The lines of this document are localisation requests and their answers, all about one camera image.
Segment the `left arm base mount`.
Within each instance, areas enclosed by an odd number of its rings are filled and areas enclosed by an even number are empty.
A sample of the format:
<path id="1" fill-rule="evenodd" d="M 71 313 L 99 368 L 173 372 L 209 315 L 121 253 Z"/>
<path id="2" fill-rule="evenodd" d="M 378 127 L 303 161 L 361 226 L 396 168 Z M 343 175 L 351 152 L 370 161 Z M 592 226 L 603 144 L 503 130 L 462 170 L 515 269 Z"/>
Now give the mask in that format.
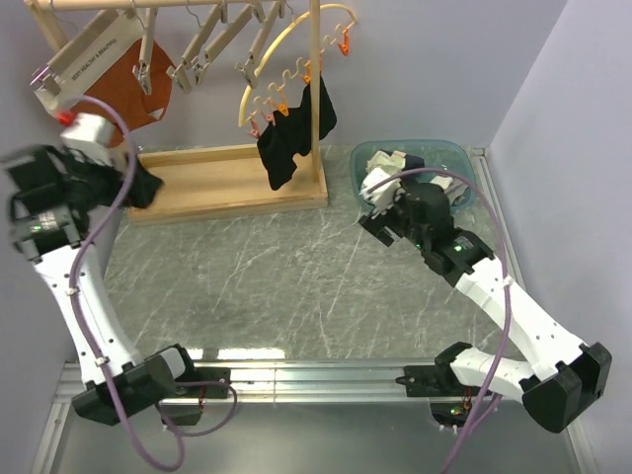
<path id="1" fill-rule="evenodd" d="M 200 427 L 202 416 L 210 414 L 212 403 L 234 403 L 230 384 L 230 368 L 198 367 L 193 376 L 183 376 L 177 383 L 174 398 L 159 403 L 160 412 L 179 428 Z"/>

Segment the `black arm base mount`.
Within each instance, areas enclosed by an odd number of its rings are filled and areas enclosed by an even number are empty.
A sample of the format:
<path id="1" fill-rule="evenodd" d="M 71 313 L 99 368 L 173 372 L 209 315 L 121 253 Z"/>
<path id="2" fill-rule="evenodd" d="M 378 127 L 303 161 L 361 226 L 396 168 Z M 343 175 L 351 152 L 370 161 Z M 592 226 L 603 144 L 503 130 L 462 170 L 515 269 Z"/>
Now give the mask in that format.
<path id="1" fill-rule="evenodd" d="M 407 365 L 395 382 L 405 387 L 408 398 L 427 398 L 431 417 L 441 429 L 458 432 L 469 417 L 479 388 L 461 384 L 446 368 L 437 365 Z"/>

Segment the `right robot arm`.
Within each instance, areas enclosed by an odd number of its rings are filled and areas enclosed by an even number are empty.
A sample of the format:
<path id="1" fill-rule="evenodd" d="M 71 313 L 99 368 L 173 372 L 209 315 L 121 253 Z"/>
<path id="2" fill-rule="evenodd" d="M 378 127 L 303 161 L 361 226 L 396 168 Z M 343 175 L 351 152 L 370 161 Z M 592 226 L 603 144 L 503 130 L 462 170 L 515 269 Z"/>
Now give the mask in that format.
<path id="1" fill-rule="evenodd" d="M 436 386 L 446 394 L 478 386 L 521 403 L 550 433 L 562 432 L 604 392 L 612 364 L 601 343 L 587 344 L 556 322 L 503 272 L 499 255 L 455 225 L 449 199 L 434 183 L 364 181 L 372 210 L 359 223 L 381 243 L 409 240 L 433 272 L 472 300 L 521 352 L 522 361 L 486 354 L 466 343 L 435 360 Z"/>

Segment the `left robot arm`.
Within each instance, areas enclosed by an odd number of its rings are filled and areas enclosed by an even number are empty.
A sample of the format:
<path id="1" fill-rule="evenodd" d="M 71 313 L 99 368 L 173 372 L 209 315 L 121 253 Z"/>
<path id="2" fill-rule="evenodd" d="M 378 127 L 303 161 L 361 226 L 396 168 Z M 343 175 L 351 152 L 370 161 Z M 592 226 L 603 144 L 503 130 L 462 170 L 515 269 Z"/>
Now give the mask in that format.
<path id="1" fill-rule="evenodd" d="M 75 412 L 114 426 L 117 406 L 132 416 L 165 398 L 193 394 L 199 373 L 184 348 L 142 357 L 108 300 L 90 213 L 123 203 L 122 173 L 51 145 L 16 150 L 1 165 L 17 188 L 8 200 L 13 245 L 53 294 L 79 356 L 85 389 L 71 399 Z"/>

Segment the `orange and cream underwear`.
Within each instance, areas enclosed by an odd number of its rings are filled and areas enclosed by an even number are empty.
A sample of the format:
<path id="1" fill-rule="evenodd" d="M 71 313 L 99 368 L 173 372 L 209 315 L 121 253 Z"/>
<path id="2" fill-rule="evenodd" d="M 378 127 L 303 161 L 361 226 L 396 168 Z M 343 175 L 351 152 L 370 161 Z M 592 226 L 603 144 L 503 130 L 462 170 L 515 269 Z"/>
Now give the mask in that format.
<path id="1" fill-rule="evenodd" d="M 173 66 L 173 62 L 158 43 L 153 44 L 150 66 L 152 94 L 145 95 L 132 73 L 132 67 L 138 61 L 140 43 L 141 39 L 85 92 L 65 89 L 58 97 L 52 97 L 46 91 L 35 91 L 36 97 L 52 116 L 60 110 L 70 109 L 76 113 L 103 117 L 106 112 L 93 103 L 71 103 L 72 98 L 87 95 L 112 107 L 131 130 L 161 120 L 171 100 L 173 82 L 167 75 L 167 69 Z"/>

